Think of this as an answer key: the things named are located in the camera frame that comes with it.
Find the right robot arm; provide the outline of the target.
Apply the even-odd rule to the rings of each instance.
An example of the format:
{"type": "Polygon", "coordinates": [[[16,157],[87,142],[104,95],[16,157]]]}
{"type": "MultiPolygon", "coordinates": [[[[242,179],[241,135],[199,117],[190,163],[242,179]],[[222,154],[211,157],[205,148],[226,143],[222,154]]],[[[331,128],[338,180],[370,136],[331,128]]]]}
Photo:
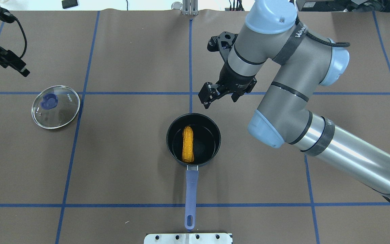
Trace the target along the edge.
{"type": "Polygon", "coordinates": [[[288,0],[256,0],[238,34],[209,40],[208,50],[219,52],[224,64],[218,82],[206,82],[198,97],[206,109],[227,94],[236,102],[252,91],[256,74],[271,59],[280,69],[248,132],[273,148],[294,145],[390,202],[390,154],[306,109],[318,85],[332,85],[345,71],[349,45],[310,33],[288,0]]]}

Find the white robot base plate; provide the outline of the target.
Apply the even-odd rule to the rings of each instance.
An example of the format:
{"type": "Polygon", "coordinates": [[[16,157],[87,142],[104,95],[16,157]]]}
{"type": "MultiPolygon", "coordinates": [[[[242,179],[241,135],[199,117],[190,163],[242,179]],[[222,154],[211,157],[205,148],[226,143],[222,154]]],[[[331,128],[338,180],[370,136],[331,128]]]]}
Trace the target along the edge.
{"type": "Polygon", "coordinates": [[[144,244],[233,244],[231,233],[151,233],[144,244]]]}

